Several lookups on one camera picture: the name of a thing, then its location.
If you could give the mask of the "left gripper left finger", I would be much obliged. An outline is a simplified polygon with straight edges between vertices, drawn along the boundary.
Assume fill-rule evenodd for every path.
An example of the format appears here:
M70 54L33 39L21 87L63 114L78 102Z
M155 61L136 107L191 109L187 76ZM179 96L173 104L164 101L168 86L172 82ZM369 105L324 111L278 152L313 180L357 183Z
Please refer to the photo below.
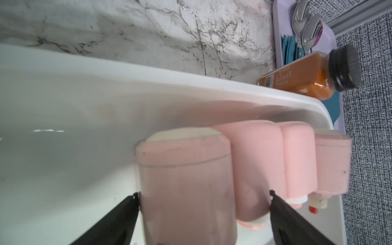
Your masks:
M126 197L73 245L129 245L140 209L138 193Z

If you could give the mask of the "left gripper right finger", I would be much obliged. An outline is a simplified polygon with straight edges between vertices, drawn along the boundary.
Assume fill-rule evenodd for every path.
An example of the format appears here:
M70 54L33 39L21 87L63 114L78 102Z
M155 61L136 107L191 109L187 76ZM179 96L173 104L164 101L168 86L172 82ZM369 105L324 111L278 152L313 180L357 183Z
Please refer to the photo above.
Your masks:
M271 226L277 245L332 245L333 242L270 190Z

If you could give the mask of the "pink sharpener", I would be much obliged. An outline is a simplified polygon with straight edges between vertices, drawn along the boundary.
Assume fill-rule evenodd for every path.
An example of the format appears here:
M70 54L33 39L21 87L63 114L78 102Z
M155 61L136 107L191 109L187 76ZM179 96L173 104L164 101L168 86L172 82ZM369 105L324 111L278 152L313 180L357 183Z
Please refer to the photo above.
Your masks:
M299 209L318 186L314 129L301 121L281 122L278 126L283 136L286 203Z
M270 223L273 190L286 199L283 136L268 120L215 125L230 141L236 218L240 225L259 230Z
M317 190L308 196L308 210L318 214L328 200L349 189L352 139L338 130L315 129Z
M213 128L153 134L136 147L148 245L233 245L231 145Z

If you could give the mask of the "white storage box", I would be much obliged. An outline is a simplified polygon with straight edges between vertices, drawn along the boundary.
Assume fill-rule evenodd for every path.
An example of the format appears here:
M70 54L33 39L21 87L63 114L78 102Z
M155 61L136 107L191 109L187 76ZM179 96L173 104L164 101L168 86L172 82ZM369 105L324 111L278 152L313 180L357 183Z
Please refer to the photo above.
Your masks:
M233 121L333 128L317 99L155 67L1 45L1 244L68 245L139 190L150 135Z

